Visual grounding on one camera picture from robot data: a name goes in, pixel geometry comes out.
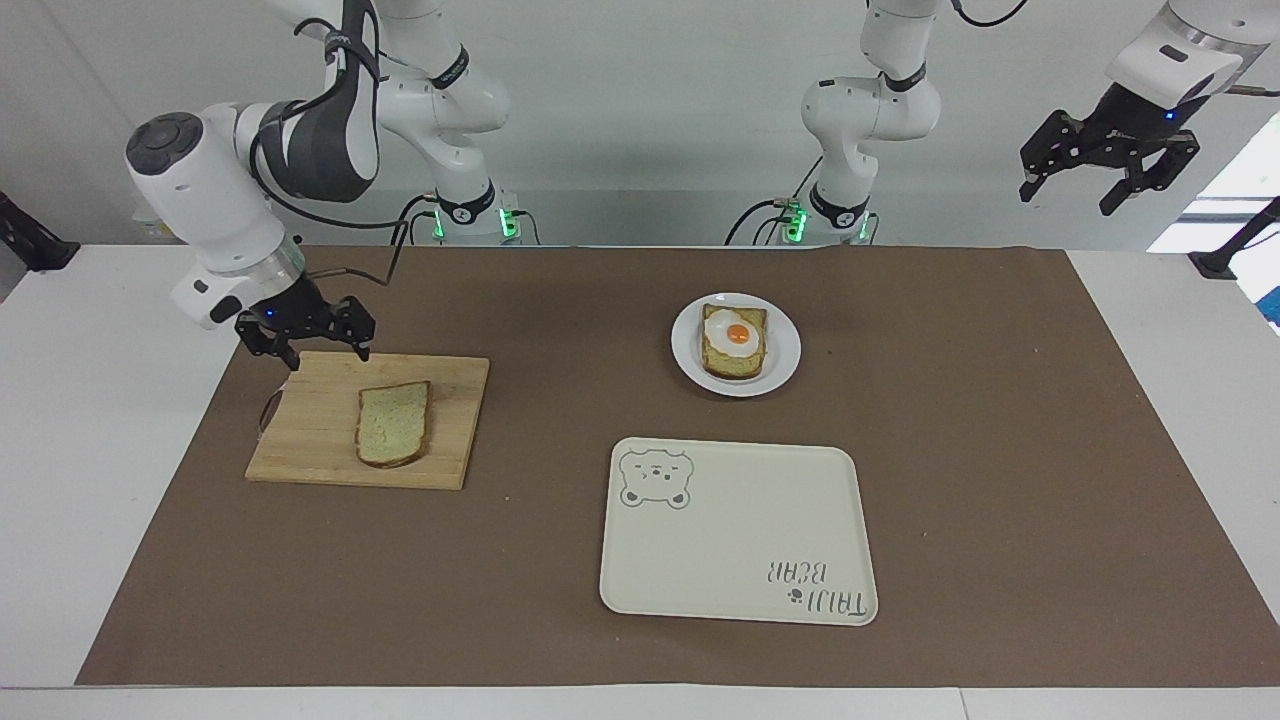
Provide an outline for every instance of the egg yolk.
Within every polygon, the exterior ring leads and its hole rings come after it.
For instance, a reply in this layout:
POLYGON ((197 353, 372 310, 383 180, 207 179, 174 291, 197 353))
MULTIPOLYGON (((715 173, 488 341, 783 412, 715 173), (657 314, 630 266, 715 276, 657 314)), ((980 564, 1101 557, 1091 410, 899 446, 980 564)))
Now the egg yolk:
POLYGON ((751 340, 751 331, 741 323, 733 323, 726 332, 728 333, 728 341, 733 345, 745 345, 746 341, 751 340))

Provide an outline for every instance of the toast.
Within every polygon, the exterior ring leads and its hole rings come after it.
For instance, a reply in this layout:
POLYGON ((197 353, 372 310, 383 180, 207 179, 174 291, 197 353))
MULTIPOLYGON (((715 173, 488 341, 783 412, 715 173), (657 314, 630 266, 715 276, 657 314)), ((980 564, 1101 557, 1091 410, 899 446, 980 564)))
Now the toast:
POLYGON ((726 380, 749 380, 760 374, 764 369, 764 355, 767 352, 764 336, 768 323, 768 310, 763 307, 731 307, 726 305, 703 305, 703 369, 726 380), (736 313, 754 331, 759 338, 755 352, 746 357, 733 357, 714 347, 708 337, 707 319, 718 310, 731 310, 736 313))
POLYGON ((399 468, 426 455, 431 383, 422 380, 360 391, 356 456, 371 468, 399 468))

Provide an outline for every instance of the white table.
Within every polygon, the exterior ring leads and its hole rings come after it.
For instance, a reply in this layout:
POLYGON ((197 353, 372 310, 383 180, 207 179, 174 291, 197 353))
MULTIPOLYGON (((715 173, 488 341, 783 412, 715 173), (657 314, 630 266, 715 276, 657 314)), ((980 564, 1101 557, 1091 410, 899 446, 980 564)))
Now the white table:
MULTIPOLYGON (((69 688, 236 347, 170 306, 189 258, 88 246, 0 306, 0 717, 1280 717, 1280 688, 69 688)), ((1070 258, 1280 618, 1280 338, 1180 256, 1070 258)))

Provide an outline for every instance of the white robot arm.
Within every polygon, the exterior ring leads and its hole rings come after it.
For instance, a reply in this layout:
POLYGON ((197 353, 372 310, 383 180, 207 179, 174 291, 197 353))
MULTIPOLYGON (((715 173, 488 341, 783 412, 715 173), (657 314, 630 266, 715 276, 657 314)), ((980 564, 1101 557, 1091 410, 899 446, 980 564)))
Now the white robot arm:
POLYGON ((819 81, 804 96, 804 124, 822 145, 818 181, 804 199, 808 232, 841 242, 856 233, 879 164, 865 140, 918 140, 938 123, 942 101, 924 54, 940 0, 872 0, 863 55, 878 77, 819 81))
POLYGON ((378 174, 383 120, 424 150, 444 222, 457 234, 502 238, 500 191, 461 133, 502 127, 509 104, 500 85, 470 67, 438 1, 381 0, 381 18, 371 0, 270 4, 296 33, 324 41, 326 90, 305 102, 160 115, 129 140, 129 173, 196 251, 196 265, 173 291, 186 314, 206 328, 236 318, 251 352, 292 368, 298 359, 289 341, 305 337, 344 342, 367 357, 372 318, 355 297, 324 301, 264 199, 264 190, 274 196, 268 181, 294 197, 360 197, 378 174), (393 68, 385 76, 383 56, 393 68), (385 102, 380 82, 394 88, 385 102))
POLYGON ((1056 110, 1023 146, 1023 201, 1050 176, 1079 165, 1125 170, 1100 202, 1103 215, 1146 190, 1167 188, 1199 152, 1183 126, 1231 88, 1277 36, 1276 0, 1169 0, 1111 61, 1114 85, 1093 113, 1076 120, 1056 110))

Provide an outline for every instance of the bear illustration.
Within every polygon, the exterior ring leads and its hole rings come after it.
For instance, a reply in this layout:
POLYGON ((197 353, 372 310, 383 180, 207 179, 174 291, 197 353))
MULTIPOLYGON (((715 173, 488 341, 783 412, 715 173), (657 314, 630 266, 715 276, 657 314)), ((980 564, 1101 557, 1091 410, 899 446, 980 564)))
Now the bear illustration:
POLYGON ((618 460, 622 470, 622 505, 666 502, 675 510, 689 505, 689 479, 694 461, 687 455, 666 450, 630 451, 618 460))

